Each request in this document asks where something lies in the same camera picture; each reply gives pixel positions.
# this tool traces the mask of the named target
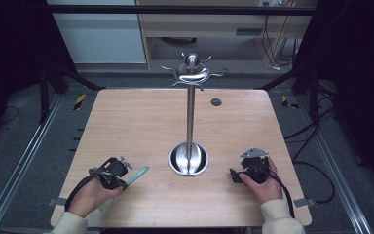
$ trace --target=wooden tabletop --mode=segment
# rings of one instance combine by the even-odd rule
[[[211,100],[219,98],[220,106]],[[59,197],[110,157],[124,156],[133,170],[149,171],[104,212],[87,219],[91,227],[244,227],[264,222],[259,204],[229,168],[241,171],[240,154],[251,147],[269,151],[292,199],[303,198],[268,94],[261,90],[196,90],[193,141],[209,155],[208,168],[195,177],[176,174],[168,155],[186,140],[187,90],[103,90],[88,120]],[[63,212],[56,206],[52,225]],[[307,207],[295,208],[304,225]]]

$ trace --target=black cable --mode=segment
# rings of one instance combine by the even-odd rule
[[[287,58],[283,58],[283,57],[288,57],[288,55],[283,54],[283,50],[284,50],[284,47],[286,46],[286,43],[287,43],[287,38],[284,38],[283,42],[281,42],[281,46],[280,46],[280,59],[285,60],[285,61],[289,61]]]
[[[296,137],[296,136],[298,136],[298,135],[300,135],[300,134],[302,134],[302,133],[308,131],[309,128],[311,128],[313,125],[314,125],[314,124],[310,124],[310,125],[306,126],[305,128],[299,130],[298,132],[296,132],[296,133],[294,133],[294,134],[292,134],[292,135],[285,136],[284,139],[289,139],[289,138],[292,138],[292,137]]]
[[[305,142],[307,139],[300,139],[300,140],[293,140],[293,141],[286,141],[286,143],[299,143],[299,142]]]
[[[286,196],[286,200],[287,200],[287,205],[289,206],[289,212],[290,212],[290,216],[295,218],[295,215],[294,215],[294,209],[293,209],[293,203],[292,203],[292,200],[291,200],[291,196],[290,196],[290,192],[289,190],[287,189],[286,186],[284,186],[283,182],[281,181],[281,179],[279,178],[279,176],[273,172],[272,170],[269,169],[268,172],[264,171],[263,169],[261,169],[260,167],[255,167],[253,165],[250,165],[251,168],[255,169],[255,170],[258,170],[266,175],[268,175],[269,177],[271,177],[272,179],[274,179],[279,185],[280,187],[283,189],[283,192],[284,192],[284,195]]]
[[[294,163],[297,159],[297,157],[299,157],[300,153],[302,152],[302,150],[306,147],[306,145],[308,145],[309,141],[315,136],[315,134],[318,133],[318,126],[315,127],[314,131],[311,133],[311,135],[309,136],[309,138],[305,141],[305,143],[303,143],[302,147],[299,149],[299,151],[297,151],[297,153],[295,154],[295,156],[293,157],[293,159],[291,160],[292,163]]]
[[[262,89],[262,90],[271,90],[278,84],[292,78],[295,76],[298,76],[301,72],[305,72],[305,69],[311,69],[312,67],[315,67],[315,65],[318,63],[318,60],[322,58],[320,53],[323,51],[323,46],[326,46],[326,41],[330,42],[328,44],[331,44],[333,42],[333,39],[331,36],[329,36],[332,32],[332,30],[335,30],[334,27],[335,25],[339,22],[340,17],[343,15],[345,10],[348,8],[350,5],[351,1],[353,0],[347,0],[347,1],[336,1],[337,3],[334,3],[331,8],[336,12],[336,8],[341,8],[340,11],[338,11],[337,16],[335,20],[332,21],[329,26],[327,26],[322,33],[321,37],[318,38],[318,41],[315,43],[315,45],[312,47],[311,51],[307,54],[306,58],[303,59],[300,64],[297,66],[293,67],[289,72],[283,74],[281,77],[276,79],[275,81],[272,81],[264,86],[261,87],[256,87],[254,89]]]
[[[74,190],[72,190],[71,194],[69,194],[68,199],[66,199],[64,208],[65,211],[67,212],[69,209],[69,206],[71,206],[71,202],[74,199],[75,195],[80,191],[82,187],[84,187],[88,182],[90,182],[91,179],[94,177],[98,176],[98,174],[90,174],[87,177],[81,179],[81,181],[75,186]]]
[[[280,63],[280,62],[278,62],[278,61],[275,60],[273,49],[272,49],[272,43],[270,42],[269,32],[267,31],[268,20],[269,20],[269,16],[265,16],[265,26],[264,26],[263,35],[262,35],[262,46],[263,46],[263,49],[264,49],[267,57],[269,58],[270,65],[272,65],[272,66],[285,66],[285,65],[289,65],[289,63]],[[267,36],[267,41],[269,43],[270,52],[272,53],[271,57],[269,56],[269,53],[267,52],[266,46],[264,44],[265,35]]]
[[[325,116],[326,114],[332,113],[334,111],[335,111],[335,107],[329,107],[327,110],[323,111],[323,113],[321,113],[319,115],[319,118],[323,118],[323,116]]]
[[[332,112],[329,112],[329,113],[335,113],[336,112],[336,110],[334,109],[334,108],[332,108],[333,110],[332,110]],[[323,119],[323,120],[320,120],[321,122],[323,122],[323,121],[326,121],[326,120],[328,120],[330,117],[334,117],[335,115],[329,115],[329,116],[327,116],[325,119]]]
[[[322,97],[321,99],[318,100],[318,104],[320,104],[325,99],[331,99],[331,98],[332,98],[331,96]]]
[[[293,55],[291,57],[291,64],[293,65],[294,62],[296,61],[296,45],[297,45],[297,39],[295,38],[294,39],[294,42],[293,42]]]
[[[0,122],[0,125],[8,124],[8,123],[14,121],[19,116],[19,109],[18,108],[14,107],[14,106],[7,106],[7,109],[9,109],[9,108],[13,108],[14,110],[17,111],[17,113],[11,119],[9,119],[7,121],[4,121],[4,122]]]
[[[305,166],[309,166],[315,170],[317,170],[318,172],[320,172],[330,183],[330,186],[332,187],[332,194],[330,195],[329,198],[327,199],[324,199],[324,200],[315,200],[316,203],[318,204],[325,204],[325,203],[328,203],[330,201],[332,201],[332,199],[335,197],[335,193],[336,193],[336,187],[335,187],[335,184],[333,183],[332,179],[324,172],[322,171],[320,168],[318,168],[317,166],[315,165],[312,165],[310,163],[306,163],[306,162],[302,162],[302,161],[298,161],[298,162],[293,162],[294,165],[296,164],[300,164],[300,165],[305,165]]]

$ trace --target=person's right hand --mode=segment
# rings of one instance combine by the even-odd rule
[[[113,190],[105,189],[99,181],[99,177],[94,177],[78,191],[72,199],[68,211],[85,218],[102,203],[118,196],[122,191],[123,187],[117,187]]]
[[[268,160],[269,160],[270,169],[272,170],[272,172],[277,174],[278,169],[276,168],[272,159],[268,157]],[[242,179],[245,185],[247,185],[250,188],[250,190],[253,192],[254,196],[256,197],[257,201],[260,203],[260,205],[270,200],[283,199],[281,186],[279,185],[277,181],[275,181],[270,176],[262,184],[256,183],[248,175],[243,174],[243,173],[240,173],[239,177]]]

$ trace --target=metal pole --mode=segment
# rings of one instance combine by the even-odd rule
[[[189,85],[187,91],[187,160],[190,163],[193,148],[193,121],[194,121],[194,98],[195,85]]]

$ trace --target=sleeve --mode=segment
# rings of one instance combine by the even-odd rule
[[[50,234],[78,234],[85,233],[88,221],[73,213],[64,212]]]
[[[305,229],[298,220],[290,216],[287,202],[276,199],[260,205],[265,223],[262,227],[263,234],[304,234]]]

